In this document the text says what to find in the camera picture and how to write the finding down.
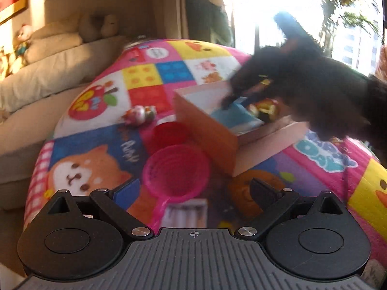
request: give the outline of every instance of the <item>floor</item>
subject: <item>floor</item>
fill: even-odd
[[[16,245],[23,231],[23,217],[24,209],[0,210],[0,264],[19,275],[24,275],[24,270]]]
[[[8,269],[4,265],[0,264],[0,289],[1,290],[12,290],[17,287],[24,277]]]

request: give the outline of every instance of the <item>stuffed toy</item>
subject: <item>stuffed toy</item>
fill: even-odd
[[[23,24],[22,28],[16,32],[12,44],[14,46],[14,53],[9,56],[9,74],[17,73],[23,66],[27,65],[24,59],[24,53],[30,45],[30,38],[34,32],[32,26]]]
[[[8,76],[8,56],[4,53],[4,47],[0,48],[0,81]]]
[[[84,42],[92,42],[101,38],[108,38],[117,35],[119,21],[113,14],[104,18],[84,14],[79,23],[79,35]]]

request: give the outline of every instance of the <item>metal screw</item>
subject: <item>metal screw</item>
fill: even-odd
[[[132,230],[132,234],[135,235],[136,237],[146,237],[147,235],[150,234],[150,230],[143,226],[139,226]]]
[[[240,235],[252,237],[253,235],[257,234],[257,230],[253,227],[250,227],[250,226],[244,226],[242,228],[239,228],[238,233]]]

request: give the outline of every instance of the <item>wooden box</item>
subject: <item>wooden box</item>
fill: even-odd
[[[210,116],[228,91],[227,82],[219,81],[177,89],[174,95],[177,121],[227,174],[241,174],[305,135],[306,123],[293,122],[289,116],[243,134],[232,132]]]

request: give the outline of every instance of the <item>pink bowl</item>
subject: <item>pink bowl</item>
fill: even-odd
[[[149,226],[156,232],[168,203],[182,203],[198,196],[209,177],[210,162],[196,147],[174,145],[154,153],[142,172],[144,185],[158,198]]]

